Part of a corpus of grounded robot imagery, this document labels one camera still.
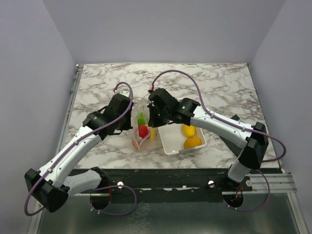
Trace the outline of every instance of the black metal frame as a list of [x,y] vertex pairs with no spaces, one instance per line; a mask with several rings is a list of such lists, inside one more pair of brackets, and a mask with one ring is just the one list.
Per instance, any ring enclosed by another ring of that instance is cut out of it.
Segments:
[[[86,172],[88,169],[74,169],[70,176]],[[103,169],[109,175],[109,184],[117,185],[122,181],[134,189],[138,202],[222,202],[222,192],[237,191],[237,188],[224,186],[224,178],[228,169]],[[280,174],[280,169],[261,169],[266,174]],[[251,191],[246,186],[248,176],[241,182],[243,191]],[[214,187],[208,181],[214,181]],[[107,194],[100,198],[92,196],[94,201],[110,200],[109,190],[85,191],[86,194]],[[113,189],[111,191],[112,203],[132,203],[133,194],[128,189]]]

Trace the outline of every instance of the metal floor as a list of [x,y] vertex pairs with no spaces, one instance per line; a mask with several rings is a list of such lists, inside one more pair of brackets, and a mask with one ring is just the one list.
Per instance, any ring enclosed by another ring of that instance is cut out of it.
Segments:
[[[254,208],[266,195],[245,195],[241,208]],[[111,204],[107,211],[124,212],[132,204]],[[89,197],[75,196],[56,213],[44,212],[38,234],[298,234],[287,194],[271,194],[266,207],[235,212],[224,203],[145,203],[127,216],[90,212]]]

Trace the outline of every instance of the red fruit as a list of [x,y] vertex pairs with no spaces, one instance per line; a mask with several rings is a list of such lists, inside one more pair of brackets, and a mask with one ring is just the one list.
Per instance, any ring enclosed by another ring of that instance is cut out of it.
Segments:
[[140,125],[138,127],[138,135],[141,138],[145,138],[148,135],[148,129],[147,129],[147,127],[145,125]]

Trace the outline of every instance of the orange fruit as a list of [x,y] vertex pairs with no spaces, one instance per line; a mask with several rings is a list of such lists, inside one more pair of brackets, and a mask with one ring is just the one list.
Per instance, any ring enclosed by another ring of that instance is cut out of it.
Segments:
[[186,141],[184,142],[184,148],[190,149],[190,148],[193,148],[193,147],[201,145],[201,144],[202,144],[201,139],[194,136],[194,137],[190,137],[190,138],[186,139]]

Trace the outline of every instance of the white plastic container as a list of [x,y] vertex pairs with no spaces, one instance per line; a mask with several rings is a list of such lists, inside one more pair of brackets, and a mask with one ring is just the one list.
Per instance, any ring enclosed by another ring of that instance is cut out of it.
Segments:
[[158,128],[162,147],[165,154],[174,155],[182,154],[189,151],[193,151],[198,148],[202,148],[207,145],[207,141],[201,128],[196,128],[195,137],[201,139],[202,144],[190,149],[184,148],[184,142],[187,137],[183,133],[183,124],[169,124]]

